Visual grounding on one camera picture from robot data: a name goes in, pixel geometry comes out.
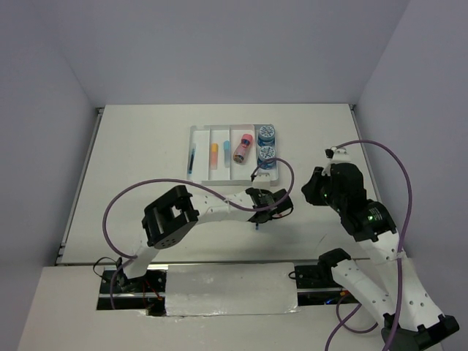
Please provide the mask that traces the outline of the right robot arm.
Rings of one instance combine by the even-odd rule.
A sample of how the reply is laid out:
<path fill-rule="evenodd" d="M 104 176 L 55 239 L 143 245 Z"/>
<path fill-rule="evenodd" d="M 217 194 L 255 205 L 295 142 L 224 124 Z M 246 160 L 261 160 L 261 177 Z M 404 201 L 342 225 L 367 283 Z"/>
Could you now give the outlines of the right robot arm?
<path fill-rule="evenodd" d="M 363 175 L 352 163 L 316 167 L 302 186 L 306 202 L 329 206 L 362 248 L 380 276 L 379 287 L 343 249 L 320 255 L 318 278 L 341 285 L 376 320 L 386 350 L 427 350 L 458 332 L 455 317 L 444 314 L 421 284 L 415 267 L 399 249 L 401 236 L 386 207 L 367 197 Z"/>

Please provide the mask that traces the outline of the red pen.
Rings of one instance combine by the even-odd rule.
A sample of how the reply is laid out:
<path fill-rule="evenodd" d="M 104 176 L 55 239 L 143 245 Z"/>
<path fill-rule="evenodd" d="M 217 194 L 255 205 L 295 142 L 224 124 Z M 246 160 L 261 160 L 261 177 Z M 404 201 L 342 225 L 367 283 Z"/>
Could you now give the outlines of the red pen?
<path fill-rule="evenodd" d="M 284 217 L 289 216 L 289 215 L 290 215 L 290 212 L 286 213 L 286 214 L 278 214 L 275 218 L 276 219 L 281 219 L 281 218 L 284 218 Z"/>

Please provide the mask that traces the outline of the blue jar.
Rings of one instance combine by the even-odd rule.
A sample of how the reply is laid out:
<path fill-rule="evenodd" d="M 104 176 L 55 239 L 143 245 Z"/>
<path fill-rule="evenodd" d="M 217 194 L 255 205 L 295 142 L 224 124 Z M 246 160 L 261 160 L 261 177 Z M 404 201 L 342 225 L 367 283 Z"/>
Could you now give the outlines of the blue jar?
<path fill-rule="evenodd" d="M 257 144 L 259 146 L 273 146 L 276 139 L 276 130 L 273 125 L 262 125 L 258 129 Z"/>
<path fill-rule="evenodd" d="M 257 154 L 257 165 L 264 170 L 276 166 L 276 149 L 273 146 L 262 146 Z"/>

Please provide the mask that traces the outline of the orange highlighter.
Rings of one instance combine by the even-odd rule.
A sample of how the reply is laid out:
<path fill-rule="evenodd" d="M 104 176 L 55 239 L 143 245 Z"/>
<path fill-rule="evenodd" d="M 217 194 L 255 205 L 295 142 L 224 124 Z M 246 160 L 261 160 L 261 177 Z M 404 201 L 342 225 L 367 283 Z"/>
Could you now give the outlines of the orange highlighter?
<path fill-rule="evenodd" d="M 211 147 L 210 147 L 210 161 L 209 161 L 210 170 L 216 170 L 218 168 L 218 158 L 219 158 L 219 151 L 217 153 L 212 153 Z"/>

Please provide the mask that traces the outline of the teal pen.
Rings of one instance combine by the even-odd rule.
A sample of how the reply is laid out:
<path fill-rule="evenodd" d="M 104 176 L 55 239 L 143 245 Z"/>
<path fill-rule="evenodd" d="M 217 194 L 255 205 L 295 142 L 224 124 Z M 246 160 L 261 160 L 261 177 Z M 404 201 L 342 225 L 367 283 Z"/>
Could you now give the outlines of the teal pen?
<path fill-rule="evenodd" d="M 195 162 L 195 153 L 196 153 L 196 145 L 192 145 L 191 150 L 189 152 L 189 164 L 187 169 L 187 174 L 191 175 L 194 167 Z"/>

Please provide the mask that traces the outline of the pink tube of markers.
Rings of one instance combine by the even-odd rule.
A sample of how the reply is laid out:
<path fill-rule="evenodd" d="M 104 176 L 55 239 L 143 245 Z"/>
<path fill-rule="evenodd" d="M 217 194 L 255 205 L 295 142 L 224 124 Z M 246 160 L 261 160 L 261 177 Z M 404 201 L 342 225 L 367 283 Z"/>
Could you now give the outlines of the pink tube of markers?
<path fill-rule="evenodd" d="M 233 152 L 233 161 L 238 164 L 245 162 L 249 148 L 252 145 L 253 136 L 250 134 L 243 134 L 241 141 L 235 151 Z"/>

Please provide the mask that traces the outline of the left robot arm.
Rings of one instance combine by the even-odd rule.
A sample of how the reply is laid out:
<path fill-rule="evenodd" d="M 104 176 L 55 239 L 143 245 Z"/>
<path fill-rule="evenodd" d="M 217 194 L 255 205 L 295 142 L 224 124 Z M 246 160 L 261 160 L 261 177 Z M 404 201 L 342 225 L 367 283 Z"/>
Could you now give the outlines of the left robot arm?
<path fill-rule="evenodd" d="M 143 233 L 134 245 L 131 262 L 118 261 L 112 285 L 123 293 L 138 290 L 158 253 L 179 244 L 197 224 L 225 221 L 264 224 L 292 211 L 293 202 L 285 189 L 270 192 L 250 187 L 217 197 L 192 195 L 184 185 L 175 186 L 145 207 Z"/>

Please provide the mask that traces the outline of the blue highlighter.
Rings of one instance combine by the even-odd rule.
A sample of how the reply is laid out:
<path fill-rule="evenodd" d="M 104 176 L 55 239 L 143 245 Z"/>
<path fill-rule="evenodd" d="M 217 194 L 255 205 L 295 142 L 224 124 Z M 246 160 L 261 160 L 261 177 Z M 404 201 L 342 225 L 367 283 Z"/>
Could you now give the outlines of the blue highlighter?
<path fill-rule="evenodd" d="M 231 153 L 230 153 L 230 152 L 227 152 L 227 151 L 224 151 L 224 150 L 223 150 L 223 152 L 224 152 L 224 166 L 225 166 L 226 168 L 229 168 L 229 167 L 230 167 L 230 163 L 231 163 L 231 161 L 230 161 L 230 159 L 231 159 Z"/>

